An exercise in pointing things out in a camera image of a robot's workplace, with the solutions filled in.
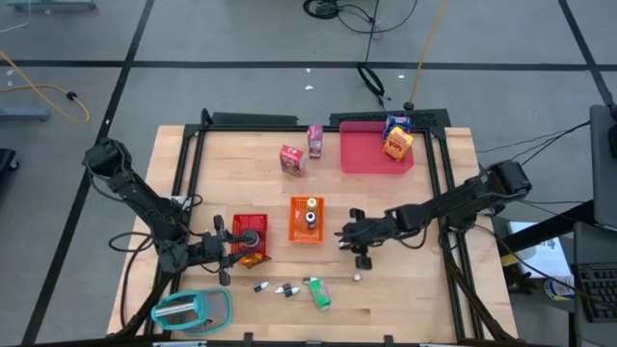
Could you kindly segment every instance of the white object on floor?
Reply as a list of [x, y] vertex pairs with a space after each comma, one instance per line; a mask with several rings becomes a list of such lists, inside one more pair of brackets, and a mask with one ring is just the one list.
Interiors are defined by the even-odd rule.
[[[526, 227], [531, 227], [536, 224], [537, 223], [529, 222], [509, 222], [508, 228], [510, 229], [510, 233], [513, 234], [525, 229]], [[517, 252], [517, 255], [529, 265], [537, 268], [549, 276], [570, 276], [572, 274], [570, 271], [570, 266], [568, 266], [568, 261], [566, 260], [566, 255], [563, 254], [563, 250], [561, 249], [561, 243], [559, 242], [558, 237], [547, 240], [540, 245]], [[525, 265], [519, 265], [524, 273], [530, 272], [533, 279], [544, 278], [544, 276], [529, 269]]]

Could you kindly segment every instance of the green object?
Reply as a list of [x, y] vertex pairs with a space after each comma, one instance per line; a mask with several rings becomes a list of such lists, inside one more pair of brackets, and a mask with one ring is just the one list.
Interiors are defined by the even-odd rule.
[[332, 304], [332, 300], [330, 300], [330, 295], [328, 295], [328, 288], [322, 279], [314, 279], [308, 284], [308, 289], [312, 294], [312, 298], [315, 300], [317, 304], [317, 308], [321, 310], [326, 310], [330, 308]]

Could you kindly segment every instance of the teal plastic basket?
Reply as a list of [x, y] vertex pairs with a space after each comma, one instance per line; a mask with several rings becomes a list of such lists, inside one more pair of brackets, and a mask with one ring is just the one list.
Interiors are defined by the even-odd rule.
[[163, 330], [214, 334], [231, 323], [231, 297], [224, 288], [177, 292], [153, 307], [150, 316]]

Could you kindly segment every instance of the red tray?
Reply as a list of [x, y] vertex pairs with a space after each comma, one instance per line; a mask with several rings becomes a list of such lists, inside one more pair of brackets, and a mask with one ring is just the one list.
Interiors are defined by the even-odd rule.
[[[259, 234], [261, 243], [255, 251], [256, 253], [267, 255], [266, 253], [266, 234], [268, 230], [268, 215], [265, 214], [246, 214], [246, 215], [233, 215], [233, 225], [231, 233], [238, 236], [245, 230], [254, 230]], [[231, 244], [231, 252], [237, 254], [240, 251], [246, 249], [243, 244]]]
[[344, 121], [340, 124], [340, 167], [344, 173], [404, 174], [412, 168], [412, 148], [399, 162], [383, 152], [384, 126], [383, 121]]

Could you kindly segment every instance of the yellow cable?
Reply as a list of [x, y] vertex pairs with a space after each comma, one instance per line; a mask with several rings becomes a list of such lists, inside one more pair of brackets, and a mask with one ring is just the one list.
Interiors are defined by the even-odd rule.
[[414, 81], [414, 89], [412, 90], [412, 96], [410, 96], [409, 102], [414, 101], [414, 96], [416, 95], [417, 85], [420, 82], [420, 72], [422, 71], [422, 64], [424, 64], [424, 56], [426, 55], [426, 52], [428, 51], [428, 47], [431, 45], [431, 41], [433, 40], [433, 37], [435, 36], [435, 32], [437, 31], [437, 26], [439, 25], [440, 20], [442, 19], [442, 13], [443, 13], [444, 7], [445, 7], [445, 0], [442, 0], [442, 3], [440, 4], [440, 9], [438, 10], [437, 16], [435, 17], [435, 21], [433, 21], [433, 28], [431, 28], [431, 33], [428, 35], [428, 39], [426, 40], [426, 43], [424, 44], [424, 49], [422, 49], [422, 54], [420, 54], [420, 61], [417, 64], [416, 80]]
[[73, 117], [73, 116], [69, 115], [68, 113], [66, 113], [65, 111], [63, 111], [60, 107], [58, 107], [55, 103], [53, 103], [53, 101], [51, 101], [49, 98], [47, 98], [47, 96], [45, 96], [45, 94], [41, 93], [39, 91], [39, 88], [54, 89], [56, 91], [60, 91], [60, 92], [64, 93], [65, 95], [68, 93], [68, 91], [65, 91], [64, 89], [62, 89], [62, 88], [60, 88], [58, 86], [49, 85], [49, 84], [38, 84], [38, 85], [35, 85], [34, 83], [32, 83], [32, 81], [30, 81], [28, 76], [26, 76], [26, 74], [23, 73], [23, 71], [21, 71], [21, 69], [19, 67], [17, 67], [17, 65], [11, 60], [11, 58], [9, 58], [3, 51], [0, 51], [0, 57], [4, 58], [4, 60], [6, 60], [9, 63], [9, 65], [11, 67], [13, 67], [13, 69], [17, 72], [17, 74], [19, 74], [21, 76], [21, 78], [23, 78], [23, 80], [26, 81], [26, 83], [28, 83], [27, 86], [20, 86], [20, 87], [12, 87], [12, 88], [0, 89], [0, 93], [19, 91], [19, 90], [24, 90], [24, 89], [32, 89], [36, 94], [39, 95], [39, 97], [41, 99], [45, 100], [49, 104], [49, 106], [53, 107], [61, 115], [63, 115], [66, 118], [68, 118], [68, 120], [74, 121], [74, 122], [79, 122], [79, 123], [87, 123], [87, 122], [90, 121], [90, 111], [88, 111], [88, 108], [81, 101], [79, 101], [79, 99], [77, 99], [77, 97], [75, 97], [72, 101], [77, 102], [77, 104], [81, 107], [81, 109], [84, 110], [84, 113], [86, 114], [86, 118], [84, 120], [78, 119], [77, 117]]

